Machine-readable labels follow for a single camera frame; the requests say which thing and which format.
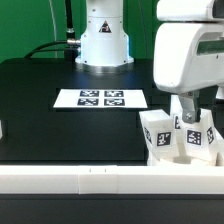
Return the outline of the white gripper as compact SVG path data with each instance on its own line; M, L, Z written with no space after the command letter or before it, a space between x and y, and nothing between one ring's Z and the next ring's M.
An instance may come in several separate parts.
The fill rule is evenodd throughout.
M164 23L157 31L154 81L158 89L180 94L185 123L200 121L199 91L194 90L218 85L216 99L224 100L220 86L224 84L224 52L201 53L200 47L201 43L223 41L223 36L220 23Z

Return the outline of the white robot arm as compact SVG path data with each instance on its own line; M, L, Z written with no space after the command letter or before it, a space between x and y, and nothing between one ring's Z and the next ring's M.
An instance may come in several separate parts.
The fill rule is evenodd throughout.
M79 68L104 73L130 65L123 0L86 0L86 11ZM155 38L155 84L179 96L184 122L197 122L199 91L217 85L224 93L224 0L159 0L156 15L162 25Z

